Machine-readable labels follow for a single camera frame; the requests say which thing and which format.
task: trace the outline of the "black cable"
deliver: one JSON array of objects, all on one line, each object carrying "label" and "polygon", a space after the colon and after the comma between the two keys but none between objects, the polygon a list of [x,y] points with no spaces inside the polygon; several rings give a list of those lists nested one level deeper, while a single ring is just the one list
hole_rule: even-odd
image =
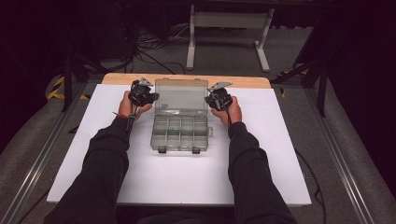
[{"label": "black cable", "polygon": [[227,34],[227,35],[237,36],[237,35],[242,34],[242,32],[243,32],[245,29],[218,28],[218,29],[216,29],[216,30],[218,30],[218,31],[220,31],[220,32],[222,32],[222,33],[224,33],[224,34]]},{"label": "black cable", "polygon": [[315,175],[314,171],[312,170],[311,166],[309,165],[309,163],[306,161],[306,159],[303,157],[303,155],[297,150],[297,148],[294,148],[294,151],[296,152],[296,154],[303,160],[303,162],[305,163],[306,167],[308,167],[309,172],[311,173],[312,177],[315,180],[315,183],[317,184],[317,190],[315,191],[315,200],[320,204],[320,206],[322,207],[322,211],[323,211],[323,224],[327,223],[327,214],[326,214],[326,205],[324,203],[324,198],[323,198],[323,192],[321,191],[320,188],[320,184],[319,181],[317,179],[317,176]]},{"label": "black cable", "polygon": [[[136,58],[144,63],[152,63],[152,62],[148,62],[146,60],[143,59],[143,57],[140,54],[136,55]],[[170,64],[177,64],[180,66],[181,70],[183,70],[183,74],[186,75],[186,70],[184,69],[184,66],[181,63],[170,63]]]},{"label": "black cable", "polygon": [[129,73],[132,73],[134,71],[134,62],[132,62],[132,68],[129,70]]},{"label": "black cable", "polygon": [[109,70],[107,70],[106,68],[104,68],[101,64],[94,63],[94,62],[92,62],[91,60],[82,57],[81,55],[78,55],[78,54],[75,53],[74,56],[75,56],[78,60],[80,60],[81,62],[84,62],[85,64],[88,64],[89,66],[92,66],[94,69],[96,69],[96,71],[98,71],[98,72],[100,72],[100,73],[107,74],[107,73],[110,72]]},{"label": "black cable", "polygon": [[[137,107],[134,109],[134,113],[133,113],[134,116],[137,116],[136,111],[137,111]],[[128,116],[128,126],[126,127],[126,130],[125,130],[125,132],[128,134],[128,136],[131,136],[131,131],[132,131],[132,128],[134,127],[134,119],[135,119],[135,117],[132,117],[131,115]]]},{"label": "black cable", "polygon": [[[129,64],[130,62],[132,62],[133,60],[134,60],[133,57],[129,57],[124,63],[118,64],[118,65],[113,66],[113,67],[108,67],[108,68],[106,68],[107,73],[120,70],[121,68],[125,68],[125,67],[128,66],[128,64]],[[98,71],[97,69],[90,69],[90,68],[87,68],[87,70],[88,70],[90,73],[92,73],[92,74],[103,74],[103,73],[104,73],[104,71]]]},{"label": "black cable", "polygon": [[138,51],[139,53],[142,53],[146,56],[148,56],[152,61],[156,62],[157,64],[159,64],[160,66],[162,66],[163,68],[165,68],[166,70],[168,70],[170,73],[172,73],[173,75],[175,75],[176,73],[174,73],[172,70],[170,70],[168,67],[166,67],[165,65],[163,65],[162,63],[158,62],[155,58],[149,56],[147,53],[142,52],[141,50]]},{"label": "black cable", "polygon": [[183,28],[176,35],[170,36],[168,39],[165,39],[165,40],[161,39],[159,37],[156,37],[154,34],[151,34],[151,33],[141,34],[137,38],[137,45],[139,48],[143,49],[145,52],[150,49],[161,49],[161,48],[169,45],[170,43],[177,42],[179,40],[179,38],[178,39],[176,39],[176,38],[179,36],[182,36],[183,33],[188,30],[189,27],[190,26]]},{"label": "black cable", "polygon": [[228,107],[225,108],[225,112],[227,113],[227,117],[228,117],[228,136],[231,138],[231,135],[233,133],[231,131],[231,125],[233,124],[233,122],[231,121],[231,116],[230,116],[230,112],[228,111]]}]

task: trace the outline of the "white table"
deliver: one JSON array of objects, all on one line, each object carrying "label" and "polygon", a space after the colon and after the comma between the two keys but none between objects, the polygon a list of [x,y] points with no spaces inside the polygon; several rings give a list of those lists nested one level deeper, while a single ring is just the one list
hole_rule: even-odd
[{"label": "white table", "polygon": [[[121,96],[129,89],[129,85],[102,84],[96,87],[49,192],[49,202],[61,200],[81,170],[90,139],[111,123],[115,117],[112,112],[118,111]],[[266,150],[274,183],[286,204],[311,204],[274,91],[241,88],[229,88],[228,91],[238,96],[248,130]],[[154,109],[151,109],[134,124],[128,150],[130,167],[118,203],[232,205],[233,190],[227,176],[230,140],[219,120],[208,113],[213,136],[209,137],[207,151],[201,154],[177,151],[160,154],[149,144],[153,117]]]}]

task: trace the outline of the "person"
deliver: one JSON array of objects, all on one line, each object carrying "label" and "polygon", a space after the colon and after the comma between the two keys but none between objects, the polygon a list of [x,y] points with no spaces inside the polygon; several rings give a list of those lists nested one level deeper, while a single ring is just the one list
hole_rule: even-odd
[{"label": "person", "polygon": [[[128,95],[126,91],[120,102],[119,113],[111,125],[99,130],[91,139],[81,173],[45,217],[44,223],[117,223],[117,198],[129,166],[126,153],[129,137],[125,128],[127,117],[131,111],[135,111],[135,105],[131,104]],[[135,120],[150,109],[151,105],[143,106]],[[212,109],[212,113],[228,126],[225,111]],[[272,181],[265,151],[242,121],[242,111],[235,96],[229,114],[232,123],[229,127],[228,176],[234,192],[234,223],[296,223]],[[186,218],[184,222],[180,218],[163,217],[142,218],[137,222],[219,223],[216,220],[211,222],[205,216]]]}]

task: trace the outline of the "black jacket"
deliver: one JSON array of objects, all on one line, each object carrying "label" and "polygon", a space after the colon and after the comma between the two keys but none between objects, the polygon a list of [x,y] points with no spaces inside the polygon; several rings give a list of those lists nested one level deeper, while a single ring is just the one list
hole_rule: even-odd
[{"label": "black jacket", "polygon": [[[96,134],[81,173],[44,223],[117,223],[114,211],[129,166],[125,127],[126,119],[115,118]],[[235,223],[295,223],[271,179],[266,153],[257,139],[242,122],[234,123],[232,130],[228,176]]]}]

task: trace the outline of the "white stand leg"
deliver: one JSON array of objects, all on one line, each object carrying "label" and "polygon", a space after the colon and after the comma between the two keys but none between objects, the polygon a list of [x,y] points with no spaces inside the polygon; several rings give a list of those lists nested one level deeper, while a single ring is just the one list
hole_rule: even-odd
[{"label": "white stand leg", "polygon": [[257,54],[259,55],[260,64],[262,65],[263,72],[270,72],[270,66],[268,65],[267,58],[265,57],[264,50],[262,49],[264,46],[265,38],[267,37],[268,30],[270,29],[271,20],[274,15],[274,10],[269,9],[267,18],[265,20],[264,26],[262,27],[262,39],[259,41],[255,41],[255,46],[257,50]]},{"label": "white stand leg", "polygon": [[194,29],[195,29],[195,8],[191,6],[191,15],[190,15],[190,44],[189,44],[189,52],[187,53],[187,70],[192,70],[194,68],[194,54],[195,54],[195,37],[194,37]]},{"label": "white stand leg", "polygon": [[257,54],[259,55],[260,64],[262,65],[263,72],[270,72],[270,66],[268,65],[267,58],[265,57],[264,50],[259,48],[259,41],[254,42],[256,44]]},{"label": "white stand leg", "polygon": [[192,70],[192,68],[194,68],[194,55],[195,55],[195,43],[192,43],[192,46],[189,46],[189,52],[187,54],[186,68],[189,71]]}]

